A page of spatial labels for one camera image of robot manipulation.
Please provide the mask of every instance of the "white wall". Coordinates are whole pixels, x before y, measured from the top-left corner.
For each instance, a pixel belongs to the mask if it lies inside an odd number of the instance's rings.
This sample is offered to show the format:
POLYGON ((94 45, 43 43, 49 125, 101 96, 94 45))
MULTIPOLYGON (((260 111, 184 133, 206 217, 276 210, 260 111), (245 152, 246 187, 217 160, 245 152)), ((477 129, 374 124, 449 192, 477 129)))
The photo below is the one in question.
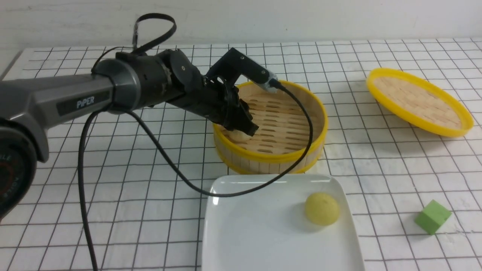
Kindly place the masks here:
POLYGON ((149 12, 170 43, 482 36, 482 0, 0 0, 0 48, 130 44, 149 12))

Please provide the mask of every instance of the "bamboo steamer lid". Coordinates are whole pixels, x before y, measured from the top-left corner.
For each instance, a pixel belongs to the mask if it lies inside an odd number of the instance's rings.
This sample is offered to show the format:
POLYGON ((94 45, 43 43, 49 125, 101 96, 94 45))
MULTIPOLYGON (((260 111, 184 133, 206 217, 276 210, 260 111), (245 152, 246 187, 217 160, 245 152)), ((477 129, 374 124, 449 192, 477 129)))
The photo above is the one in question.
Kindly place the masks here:
MULTIPOLYGON (((320 100, 308 89, 280 81, 308 111, 313 123, 313 142, 306 157, 292 170, 302 173, 311 168, 322 154, 328 130, 328 117, 320 100)), ((305 115, 286 93, 268 93, 248 82, 238 86, 239 96, 249 107, 253 122, 259 126, 248 140, 214 124, 214 143, 221 160, 241 174, 281 173, 303 153, 309 128, 305 115)))
POLYGON ((473 127, 469 111, 448 93, 414 75, 388 68, 372 70, 367 86, 395 115, 429 132, 458 137, 473 127))

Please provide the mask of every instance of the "black cable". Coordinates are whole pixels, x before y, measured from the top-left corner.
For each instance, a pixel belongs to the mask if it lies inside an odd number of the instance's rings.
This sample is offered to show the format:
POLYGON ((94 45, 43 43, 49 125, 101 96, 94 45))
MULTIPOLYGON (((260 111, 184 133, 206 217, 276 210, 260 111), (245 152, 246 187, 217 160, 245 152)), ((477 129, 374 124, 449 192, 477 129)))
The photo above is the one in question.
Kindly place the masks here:
MULTIPOLYGON (((303 154, 301 154, 301 156, 298 158, 298 160, 296 160, 290 167, 288 167, 285 171, 280 173, 278 176, 272 178, 270 181, 268 181, 268 182, 266 182, 262 185, 259 185, 257 187, 254 187, 254 188, 251 188, 251 189, 248 189, 248 190, 244 190, 244 191, 240 191, 240 192, 235 192, 235 193, 227 193, 227 194, 211 193, 211 192, 205 191, 205 190, 200 189, 200 188, 196 187, 195 185, 193 185, 184 176, 184 174, 182 174, 182 172, 176 167, 176 165, 173 163, 171 158, 169 158, 169 156, 164 151, 164 149, 162 148, 161 144, 158 142, 156 137, 153 135, 151 130, 147 127, 147 125, 144 123, 144 121, 137 114, 135 114, 134 112, 132 112, 130 110, 127 110, 127 109, 117 109, 117 111, 121 111, 121 112, 124 112, 124 113, 127 113, 127 114, 131 115, 139 123, 139 125, 144 129, 144 131, 149 136, 149 138, 152 140, 152 142, 156 145, 158 151, 161 153, 161 155, 164 157, 164 159, 167 161, 167 163, 170 165, 170 167, 181 177, 181 179, 189 187, 191 187, 192 189, 194 189, 195 191, 197 191, 197 192, 199 192, 203 195, 212 196, 212 197, 226 198, 226 197, 241 196, 241 195, 245 195, 245 194, 257 191, 259 189, 262 189, 262 188, 274 183, 275 181, 279 180, 281 177, 283 177, 287 173, 289 173, 291 170, 294 169, 294 167, 296 167, 301 162, 301 160, 304 159, 304 157, 306 156, 306 154, 308 153, 308 151, 311 147, 311 143, 313 142, 313 123, 311 122, 311 118, 309 117, 309 114, 306 111, 303 104, 300 102, 300 100, 298 100, 298 98, 296 98, 295 95, 293 95, 288 89, 286 89, 279 81, 271 80, 269 83, 272 87, 275 87, 275 88, 280 89, 283 92, 285 92, 289 97, 291 97, 291 99, 293 99, 300 106, 301 110, 303 111, 303 113, 306 116, 306 119, 308 121, 308 126, 309 126, 308 143, 307 143, 307 146, 306 146, 305 150, 303 151, 303 154)), ((89 127, 92 123, 92 120, 102 111, 105 111, 105 110, 100 110, 100 111, 96 111, 96 112, 92 113, 87 118, 87 121, 85 122, 84 128, 82 130, 82 134, 80 136, 79 156, 78 156, 79 159, 78 159, 78 165, 77 165, 77 171, 78 171, 78 175, 79 175, 78 182, 79 182, 80 213, 81 213, 81 216, 82 216, 82 224, 83 224, 83 227, 84 227, 85 239, 87 240, 87 247, 89 248, 89 254, 90 254, 90 257, 91 257, 91 261, 92 261, 93 271, 98 271, 98 267, 97 267, 97 260, 95 259, 94 244, 92 242, 92 237, 91 237, 90 230, 89 230, 89 222, 87 220, 87 210, 86 210, 85 192, 84 192, 84 172, 83 172, 84 161, 83 160, 84 160, 84 151, 85 151, 85 141, 86 141, 86 138, 87 138, 87 133, 89 131, 89 127)))
POLYGON ((132 37, 132 44, 133 44, 134 50, 131 52, 131 54, 139 55, 139 54, 147 52, 148 50, 154 48, 154 46, 157 46, 157 45, 165 42, 168 38, 170 38, 176 32, 176 29, 177 29, 176 21, 174 20, 174 18, 172 18, 171 16, 169 16, 167 14, 147 13, 147 14, 144 14, 144 15, 140 16, 134 24, 134 34, 133 34, 133 37, 132 37), (160 37, 158 37, 158 38, 156 38, 152 41, 149 41, 148 43, 142 45, 139 48, 136 48, 137 47, 137 36, 138 36, 137 35, 138 24, 140 22, 142 22, 144 20, 148 20, 148 19, 166 20, 166 21, 171 22, 173 24, 173 26, 171 27, 171 29, 169 29, 169 31, 164 33, 162 36, 160 36, 160 37))
POLYGON ((106 56, 109 52, 115 50, 115 49, 124 49, 124 48, 131 48, 131 47, 125 47, 125 46, 116 46, 116 47, 113 47, 113 48, 110 48, 109 50, 103 52, 100 57, 95 61, 94 65, 92 66, 92 69, 91 69, 91 73, 95 73, 94 70, 95 70, 95 67, 97 66, 97 64, 99 64, 99 61, 102 60, 102 58, 104 56, 106 56))
POLYGON ((85 203, 85 192, 84 192, 84 150, 85 150, 85 140, 87 138, 87 133, 92 120, 102 111, 96 111, 92 113, 85 121, 84 128, 82 129, 82 134, 80 136, 79 143, 79 155, 77 161, 77 174, 79 183, 79 202, 80 202, 80 215, 82 216, 82 224, 84 226, 85 239, 87 240, 87 247, 89 248, 89 254, 92 262, 93 271, 97 271, 97 260, 95 259, 94 244, 92 242, 92 236, 89 229, 89 221, 87 220, 87 209, 85 203))

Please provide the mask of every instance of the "yellow rim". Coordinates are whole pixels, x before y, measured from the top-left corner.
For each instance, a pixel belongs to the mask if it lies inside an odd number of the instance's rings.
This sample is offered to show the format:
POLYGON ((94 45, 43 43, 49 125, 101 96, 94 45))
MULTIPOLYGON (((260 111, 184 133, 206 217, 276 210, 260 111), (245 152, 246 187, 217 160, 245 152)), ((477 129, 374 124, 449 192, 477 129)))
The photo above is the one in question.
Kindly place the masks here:
POLYGON ((442 136, 448 136, 448 137, 458 137, 458 136, 463 136, 465 135, 473 126, 474 126, 474 121, 472 119, 472 116, 470 112, 461 104, 459 103, 455 98, 450 96, 450 94, 446 93, 444 90, 441 88, 433 85, 432 83, 423 80, 421 78, 418 78, 414 75, 408 74, 406 72, 402 72, 399 70, 395 69, 389 69, 389 68, 377 68, 372 70, 370 72, 370 75, 368 76, 366 80, 366 84, 368 87, 368 90, 371 92, 371 94, 375 97, 375 99, 385 106, 388 110, 393 112, 395 115, 399 116, 403 120, 420 127, 424 130, 427 130, 429 132, 432 132, 434 134, 442 135, 442 136), (428 92, 436 95, 438 98, 440 98, 442 101, 444 101, 446 104, 448 104, 457 114, 457 116, 460 118, 462 122, 462 128, 461 129, 451 129, 447 127, 443 127, 437 124, 434 124, 432 122, 426 121, 417 115, 414 115, 413 113, 405 110, 404 108, 400 107, 396 103, 394 103, 392 100, 387 98, 373 83, 373 81, 376 78, 379 77, 394 77, 398 78, 404 81, 407 81, 411 84, 414 84, 416 86, 419 86, 428 92))
MULTIPOLYGON (((316 95, 314 95, 310 90, 308 90, 308 89, 306 89, 306 88, 304 88, 300 85, 297 85, 295 83, 288 82, 288 81, 280 80, 280 82, 283 83, 283 84, 293 86, 293 87, 297 87, 297 88, 303 90, 304 92, 306 92, 308 95, 310 95, 313 99, 316 100, 316 102, 320 105, 321 110, 323 111, 323 120, 324 120, 325 124, 324 124, 323 129, 320 133, 320 136, 318 138, 316 138, 313 141, 313 143, 311 144, 311 147, 310 147, 310 149, 308 150, 308 153, 307 153, 307 156, 308 156, 309 154, 314 152, 314 150, 316 150, 320 146, 320 144, 323 142, 323 139, 326 136, 326 132, 328 131, 328 116, 326 115, 325 107, 323 106, 321 101, 318 99, 318 97, 316 97, 316 95)), ((238 88, 242 88, 242 87, 244 87, 246 85, 249 85, 249 84, 253 84, 253 82, 250 81, 250 82, 247 82, 247 83, 243 83, 243 84, 239 85, 238 88)), ((221 129, 219 129, 219 126, 214 124, 214 123, 213 123, 213 130, 214 130, 214 136, 217 136, 221 140, 223 145, 228 146, 228 148, 232 152, 234 152, 237 155, 239 155, 243 158, 246 158, 248 160, 265 162, 265 163, 282 163, 282 162, 295 161, 296 159, 298 159, 301 156, 301 154, 303 154, 303 151, 305 151, 305 149, 306 149, 306 148, 303 148, 303 149, 299 149, 297 151, 286 153, 286 154, 271 154, 271 155, 270 154, 258 153, 258 152, 252 152, 252 151, 248 151, 246 149, 243 149, 243 148, 237 146, 236 144, 232 143, 228 138, 226 138, 223 135, 223 133, 221 132, 221 129)))
MULTIPOLYGON (((228 161, 222 154, 221 152, 219 151, 219 149, 216 147, 216 152, 217 154, 219 155, 219 158, 221 158, 221 161, 223 161, 223 163, 225 163, 230 169, 236 171, 237 173, 239 174, 258 174, 258 173, 253 173, 253 172, 249 172, 247 170, 244 170, 240 167, 237 167, 235 165, 233 165, 230 161, 228 161)), ((296 170, 296 171, 293 171, 291 172, 291 174, 299 174, 299 173, 305 173, 308 169, 310 169, 312 166, 314 166, 316 164, 316 162, 318 162, 318 159, 320 158, 321 154, 323 152, 320 152, 320 154, 316 157, 316 159, 314 159, 313 161, 311 161, 308 165, 306 165, 305 167, 303 168, 300 168, 299 170, 296 170)))

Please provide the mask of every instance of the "yellow bun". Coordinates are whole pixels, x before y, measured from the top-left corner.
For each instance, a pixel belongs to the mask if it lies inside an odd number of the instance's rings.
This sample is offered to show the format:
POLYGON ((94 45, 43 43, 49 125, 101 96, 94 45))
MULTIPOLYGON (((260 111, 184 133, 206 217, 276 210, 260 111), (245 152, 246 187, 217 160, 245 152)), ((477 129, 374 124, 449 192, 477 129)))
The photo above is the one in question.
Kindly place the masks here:
POLYGON ((328 226, 340 217, 340 207, 331 195, 313 193, 306 199, 305 215, 317 225, 328 226))

